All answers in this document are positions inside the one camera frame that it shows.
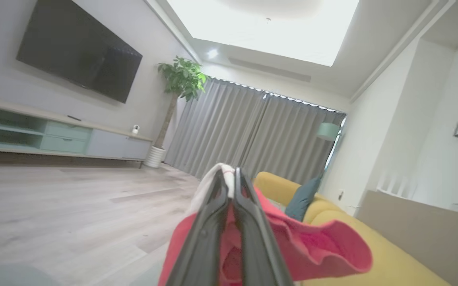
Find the lamp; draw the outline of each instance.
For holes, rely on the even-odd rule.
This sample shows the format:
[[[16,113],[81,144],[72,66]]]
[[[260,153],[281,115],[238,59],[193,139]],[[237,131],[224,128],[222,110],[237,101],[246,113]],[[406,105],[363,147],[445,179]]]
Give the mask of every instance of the lamp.
[[[335,124],[323,122],[318,129],[318,137],[326,141],[335,141],[339,130],[340,128]]]

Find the curtain pleat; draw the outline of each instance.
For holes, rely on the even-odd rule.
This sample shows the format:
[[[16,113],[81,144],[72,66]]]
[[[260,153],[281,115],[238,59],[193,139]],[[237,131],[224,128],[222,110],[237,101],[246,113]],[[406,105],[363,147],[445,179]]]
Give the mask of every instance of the curtain pleat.
[[[323,172],[333,142],[317,138],[323,122],[340,125],[345,114],[269,96],[250,149],[242,160],[253,178],[266,171],[304,184]]]
[[[197,178],[221,162],[299,184],[323,172],[333,142],[317,138],[319,126],[345,114],[218,79],[205,89],[187,103],[165,163]]]
[[[266,104],[264,92],[210,79],[187,103],[165,163],[197,178],[214,164],[239,165]]]

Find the white ribbed pot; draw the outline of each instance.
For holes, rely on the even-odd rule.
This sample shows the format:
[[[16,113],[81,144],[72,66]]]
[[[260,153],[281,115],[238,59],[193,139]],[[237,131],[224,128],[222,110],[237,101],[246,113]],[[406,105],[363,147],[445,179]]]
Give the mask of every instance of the white ribbed pot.
[[[165,156],[165,149],[156,148],[155,146],[151,146],[151,150],[147,154],[147,158],[144,161],[144,165],[147,165],[151,168],[158,168],[160,163],[162,163],[162,159]]]

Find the tv cabinet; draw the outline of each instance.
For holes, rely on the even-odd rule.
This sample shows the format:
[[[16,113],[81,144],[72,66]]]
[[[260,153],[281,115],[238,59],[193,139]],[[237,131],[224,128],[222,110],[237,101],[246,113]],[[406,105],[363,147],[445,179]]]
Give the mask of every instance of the tv cabinet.
[[[0,152],[144,161],[151,140],[0,100]]]

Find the black tv screen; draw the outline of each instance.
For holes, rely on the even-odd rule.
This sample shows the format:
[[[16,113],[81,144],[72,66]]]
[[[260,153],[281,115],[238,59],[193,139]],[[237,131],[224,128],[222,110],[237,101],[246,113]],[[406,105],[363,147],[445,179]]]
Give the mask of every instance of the black tv screen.
[[[125,103],[142,55],[71,0],[38,0],[17,59]]]

